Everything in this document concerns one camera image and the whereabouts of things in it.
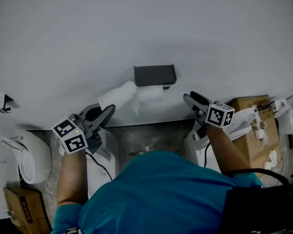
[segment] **concrete floor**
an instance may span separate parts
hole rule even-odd
[[[133,157],[153,150],[168,150],[184,156],[183,140],[192,129],[193,122],[193,120],[184,120],[154,125],[109,128],[108,130],[119,143],[120,171]],[[58,152],[59,144],[51,131],[33,133],[45,141],[51,150],[51,175],[45,182],[36,184],[34,187],[42,193],[46,212],[52,225],[57,205],[56,191],[62,156]],[[288,136],[280,136],[280,148],[284,164],[282,165],[280,162],[273,171],[281,173],[282,169],[282,175],[290,178],[290,175],[293,174],[293,150],[289,149]],[[267,187],[277,183],[276,179],[265,175],[261,177],[261,181]]]

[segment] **black cable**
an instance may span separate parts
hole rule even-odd
[[[281,168],[281,173],[280,173],[280,175],[282,175],[283,165],[284,165],[284,160],[282,159],[282,168]]]
[[[278,179],[282,184],[285,186],[290,187],[289,181],[287,180],[286,177],[275,173],[271,170],[266,170],[263,168],[250,168],[250,169],[240,169],[240,170],[233,170],[233,171],[228,171],[226,172],[225,175],[235,175],[235,174],[244,174],[244,173],[260,173],[260,174],[267,174],[270,175],[276,179]]]
[[[280,140],[280,134],[279,134],[279,121],[275,118],[274,119],[274,121],[275,121],[275,125],[276,125],[276,127],[277,127],[277,131],[278,131],[278,140]]]
[[[13,137],[13,138],[17,138],[18,136],[20,136],[21,134],[17,135],[16,137]],[[13,139],[13,138],[10,138],[10,139]]]
[[[205,154],[204,154],[204,167],[206,167],[206,163],[207,163],[207,149],[209,148],[210,143],[208,143],[207,147],[205,148]]]
[[[90,156],[90,158],[92,158],[94,163],[96,163],[98,166],[102,167],[104,169],[104,171],[106,171],[107,175],[109,176],[110,180],[112,181],[113,179],[112,179],[111,175],[109,174],[109,172],[107,171],[107,169],[103,165],[99,164],[90,153],[86,152],[86,154],[88,154]]]

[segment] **white paper towel roll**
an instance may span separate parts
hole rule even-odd
[[[132,81],[126,82],[123,86],[119,88],[114,88],[104,95],[99,97],[99,105],[102,110],[110,105],[115,105],[115,110],[119,110],[128,101],[130,101],[133,96],[137,93],[137,86]]]
[[[138,88],[140,102],[161,101],[163,99],[163,86],[148,86]]]
[[[132,99],[131,108],[138,115],[140,102],[161,101],[162,99],[163,86],[138,87],[138,92]]]

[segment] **brown cardboard box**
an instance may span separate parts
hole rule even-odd
[[[41,194],[26,187],[5,187],[5,200],[12,214],[12,221],[23,234],[49,234]]]
[[[269,102],[268,96],[244,97],[231,101],[228,105],[233,107],[236,112]],[[263,146],[260,140],[256,139],[254,131],[233,141],[235,146],[241,151],[244,157],[250,162],[252,168],[264,168],[264,162],[270,161],[268,154],[270,150],[276,150],[277,162],[280,161],[280,149],[277,126],[275,124],[273,112],[270,108],[259,111],[262,121],[267,124],[266,132],[268,136],[268,145]]]

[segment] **white toilet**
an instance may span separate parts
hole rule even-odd
[[[101,129],[98,134],[101,137],[102,145],[93,154],[96,161],[103,165],[114,179],[119,173],[118,159],[118,142],[114,135],[105,129]],[[63,156],[65,150],[62,146],[59,148],[60,154]],[[98,166],[88,155],[87,159],[87,181],[88,181],[88,196],[91,196],[104,184],[110,182],[110,178],[106,171]]]
[[[17,130],[15,138],[1,137],[4,146],[12,150],[22,178],[28,184],[45,181],[51,173],[51,153],[46,143],[26,130]]]
[[[250,124],[255,119],[255,112],[253,108],[247,108],[236,112],[233,115],[231,125],[224,128],[224,132],[228,135],[231,140],[235,140],[247,133],[249,133],[252,128]],[[205,162],[205,149],[209,143],[208,136],[204,138],[199,138],[199,136],[192,130],[187,138],[184,139],[186,159],[191,162],[204,166]],[[216,157],[210,145],[207,149],[207,163],[206,167],[211,168],[220,172]]]

